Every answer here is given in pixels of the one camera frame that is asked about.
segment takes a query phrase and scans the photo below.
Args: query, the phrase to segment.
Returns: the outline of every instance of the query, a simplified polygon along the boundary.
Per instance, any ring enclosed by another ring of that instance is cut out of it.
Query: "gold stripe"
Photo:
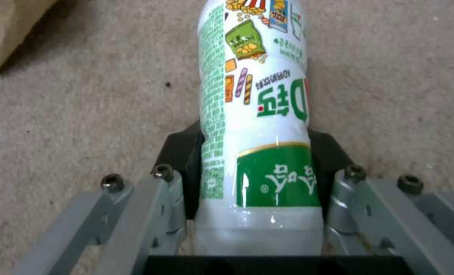
[[[266,144],[265,146],[259,146],[256,148],[242,151],[241,153],[239,153],[237,155],[237,158],[241,158],[241,157],[244,157],[245,155],[249,155],[249,154],[264,150],[264,149],[273,148],[273,147],[281,147],[281,146],[304,146],[304,147],[310,148],[309,144],[307,144],[305,142],[299,142],[299,141],[271,143],[271,144]]]

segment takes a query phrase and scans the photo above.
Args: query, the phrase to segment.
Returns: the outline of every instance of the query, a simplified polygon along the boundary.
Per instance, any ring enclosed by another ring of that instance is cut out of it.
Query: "green snack bag illustration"
[[[225,41],[238,60],[266,53],[261,36],[253,25],[253,21],[250,20],[238,24],[226,33]]]

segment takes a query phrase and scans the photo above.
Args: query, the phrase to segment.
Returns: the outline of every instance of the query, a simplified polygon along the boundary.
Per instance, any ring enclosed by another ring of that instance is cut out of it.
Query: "plastic bottle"
[[[199,19],[201,255],[320,254],[298,0],[210,0]]]

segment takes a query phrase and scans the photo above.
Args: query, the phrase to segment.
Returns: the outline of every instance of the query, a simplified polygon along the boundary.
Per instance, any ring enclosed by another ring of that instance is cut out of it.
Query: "beige carpet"
[[[137,181],[198,118],[203,2],[61,0],[7,62],[0,274],[73,195],[110,172]],[[311,0],[306,12],[313,128],[370,176],[454,188],[454,0]]]

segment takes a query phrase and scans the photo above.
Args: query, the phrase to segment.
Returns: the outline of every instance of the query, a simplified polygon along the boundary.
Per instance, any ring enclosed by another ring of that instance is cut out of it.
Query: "green label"
[[[201,146],[203,174],[201,198],[224,196],[224,6],[209,14],[199,34],[201,82],[201,129],[206,137]]]
[[[254,149],[237,159],[240,207],[318,207],[316,176],[307,144]]]

